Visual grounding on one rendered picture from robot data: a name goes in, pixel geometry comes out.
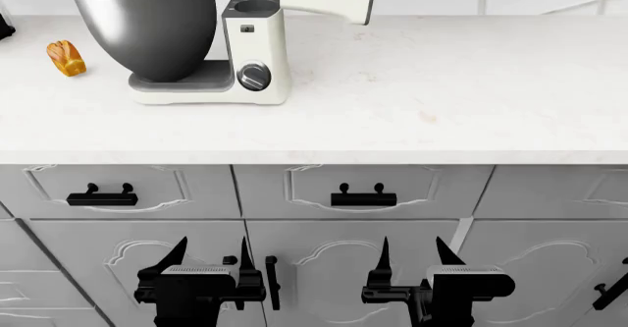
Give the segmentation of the grey drawer front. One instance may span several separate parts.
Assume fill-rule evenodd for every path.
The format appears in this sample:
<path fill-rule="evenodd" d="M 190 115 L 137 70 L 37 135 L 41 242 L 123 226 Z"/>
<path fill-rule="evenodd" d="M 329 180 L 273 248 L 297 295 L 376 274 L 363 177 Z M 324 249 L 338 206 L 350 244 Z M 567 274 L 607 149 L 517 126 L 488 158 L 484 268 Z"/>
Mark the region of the grey drawer front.
<path fill-rule="evenodd" d="M 73 193 L 122 193 L 135 205 L 73 205 Z M 0 203 L 15 217 L 53 219 L 235 219 L 227 165 L 0 165 Z"/>
<path fill-rule="evenodd" d="M 459 219 L 470 217 L 491 165 L 235 165 L 248 219 Z M 332 206 L 342 183 L 349 193 L 396 193 L 391 207 Z"/>
<path fill-rule="evenodd" d="M 497 165 L 474 217 L 628 219 L 628 165 Z"/>

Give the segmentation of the golden brown bread loaf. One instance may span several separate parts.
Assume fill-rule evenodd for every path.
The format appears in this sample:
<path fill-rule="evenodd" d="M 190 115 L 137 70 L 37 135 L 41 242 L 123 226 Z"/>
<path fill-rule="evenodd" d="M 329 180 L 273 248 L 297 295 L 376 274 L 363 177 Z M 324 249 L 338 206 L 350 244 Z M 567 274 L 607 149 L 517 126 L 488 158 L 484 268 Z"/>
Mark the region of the golden brown bread loaf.
<path fill-rule="evenodd" d="M 46 52 L 55 67 L 57 67 L 64 76 L 73 77 L 86 73 L 84 61 L 78 50 L 69 40 L 49 43 Z"/>

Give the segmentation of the white stand mixer base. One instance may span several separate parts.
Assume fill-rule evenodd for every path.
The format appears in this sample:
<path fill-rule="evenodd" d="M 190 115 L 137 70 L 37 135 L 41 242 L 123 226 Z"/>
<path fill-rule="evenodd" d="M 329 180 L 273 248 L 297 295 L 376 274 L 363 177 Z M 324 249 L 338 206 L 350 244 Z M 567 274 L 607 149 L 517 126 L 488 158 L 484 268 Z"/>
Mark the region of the white stand mixer base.
<path fill-rule="evenodd" d="M 280 0 L 231 0 L 222 14 L 229 58 L 205 60 L 176 82 L 129 77 L 132 99 L 144 105 L 237 103 L 281 105 L 291 91 L 284 11 Z M 242 87 L 236 72 L 246 61 L 260 61 L 272 81 L 261 91 Z"/>

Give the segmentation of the black appliance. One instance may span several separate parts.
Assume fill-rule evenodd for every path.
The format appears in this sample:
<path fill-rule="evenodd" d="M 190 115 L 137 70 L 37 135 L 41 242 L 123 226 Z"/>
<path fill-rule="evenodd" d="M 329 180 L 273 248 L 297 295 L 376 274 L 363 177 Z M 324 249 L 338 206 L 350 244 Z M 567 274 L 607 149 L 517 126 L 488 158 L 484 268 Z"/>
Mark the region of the black appliance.
<path fill-rule="evenodd" d="M 16 29 L 12 23 L 12 16 L 4 3 L 0 1 L 0 40 L 11 37 Z"/>

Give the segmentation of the grey cabinet door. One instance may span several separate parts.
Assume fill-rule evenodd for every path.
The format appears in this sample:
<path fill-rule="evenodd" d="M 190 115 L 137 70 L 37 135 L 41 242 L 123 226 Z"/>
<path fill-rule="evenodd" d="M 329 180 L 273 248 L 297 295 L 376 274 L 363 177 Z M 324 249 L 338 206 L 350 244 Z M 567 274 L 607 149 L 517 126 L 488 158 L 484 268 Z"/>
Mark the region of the grey cabinet door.
<path fill-rule="evenodd" d="M 1 203 L 0 327 L 111 327 Z"/>
<path fill-rule="evenodd" d="M 116 327 L 155 327 L 152 304 L 133 298 L 137 273 L 187 241 L 183 264 L 239 256 L 240 221 L 33 220 L 30 228 Z"/>
<path fill-rule="evenodd" d="M 268 327 L 410 327 L 402 302 L 365 304 L 367 276 L 390 253 L 392 284 L 416 286 L 439 263 L 436 239 L 452 239 L 457 220 L 320 220 L 247 223 L 257 262 L 276 266 L 280 310 L 264 302 Z"/>
<path fill-rule="evenodd" d="M 596 285 L 628 275 L 628 220 L 462 220 L 450 247 L 516 284 L 509 297 L 475 303 L 474 327 L 628 327 L 628 292 L 593 308 Z"/>

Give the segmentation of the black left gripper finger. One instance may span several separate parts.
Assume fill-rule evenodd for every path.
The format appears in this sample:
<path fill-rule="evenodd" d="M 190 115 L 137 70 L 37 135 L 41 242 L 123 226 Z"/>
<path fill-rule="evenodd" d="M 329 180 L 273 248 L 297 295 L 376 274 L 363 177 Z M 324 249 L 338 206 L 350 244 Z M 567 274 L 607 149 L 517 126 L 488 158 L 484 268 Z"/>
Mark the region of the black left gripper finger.
<path fill-rule="evenodd" d="M 167 268 L 173 265 L 180 265 L 183 262 L 187 247 L 187 237 L 182 238 L 173 249 L 162 258 L 157 264 L 139 270 L 137 273 L 138 286 L 133 293 L 133 297 L 138 303 L 155 303 L 156 279 Z"/>
<path fill-rule="evenodd" d="M 235 307 L 244 310 L 246 302 L 262 302 L 267 297 L 264 279 L 250 258 L 246 238 L 241 241 L 240 266 L 235 288 Z"/>

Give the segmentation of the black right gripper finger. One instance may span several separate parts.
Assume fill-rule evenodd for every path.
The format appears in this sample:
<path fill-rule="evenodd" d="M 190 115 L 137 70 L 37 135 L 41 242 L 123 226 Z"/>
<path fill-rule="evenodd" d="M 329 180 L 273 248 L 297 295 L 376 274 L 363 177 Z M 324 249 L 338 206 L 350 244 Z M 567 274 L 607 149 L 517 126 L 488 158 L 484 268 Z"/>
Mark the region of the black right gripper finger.
<path fill-rule="evenodd" d="M 364 303 L 417 302 L 418 288 L 392 285 L 393 271 L 390 262 L 389 241 L 384 238 L 382 252 L 376 267 L 370 270 L 366 285 L 362 288 L 361 300 Z"/>
<path fill-rule="evenodd" d="M 440 238 L 436 238 L 436 246 L 440 262 L 442 265 L 464 265 L 465 262 L 453 252 L 449 246 Z"/>

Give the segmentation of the grey metal mixer bowl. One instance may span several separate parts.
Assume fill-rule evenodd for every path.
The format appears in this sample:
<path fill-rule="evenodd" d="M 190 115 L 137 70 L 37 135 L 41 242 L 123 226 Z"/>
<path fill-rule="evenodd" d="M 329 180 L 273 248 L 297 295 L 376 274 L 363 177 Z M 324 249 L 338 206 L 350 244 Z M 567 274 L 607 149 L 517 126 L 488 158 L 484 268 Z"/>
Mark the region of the grey metal mixer bowl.
<path fill-rule="evenodd" d="M 216 0 L 74 0 L 99 46 L 137 76 L 175 82 L 212 46 Z"/>

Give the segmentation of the grey mixer speed knob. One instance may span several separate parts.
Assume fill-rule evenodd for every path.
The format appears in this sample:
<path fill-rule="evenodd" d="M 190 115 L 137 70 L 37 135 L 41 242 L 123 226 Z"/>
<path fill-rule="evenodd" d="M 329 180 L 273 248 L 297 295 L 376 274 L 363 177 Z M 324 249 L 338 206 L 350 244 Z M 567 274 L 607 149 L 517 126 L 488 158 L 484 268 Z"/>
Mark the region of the grey mixer speed knob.
<path fill-rule="evenodd" d="M 239 84 L 247 90 L 261 91 L 272 81 L 269 68 L 260 61 L 246 61 L 236 72 Z"/>

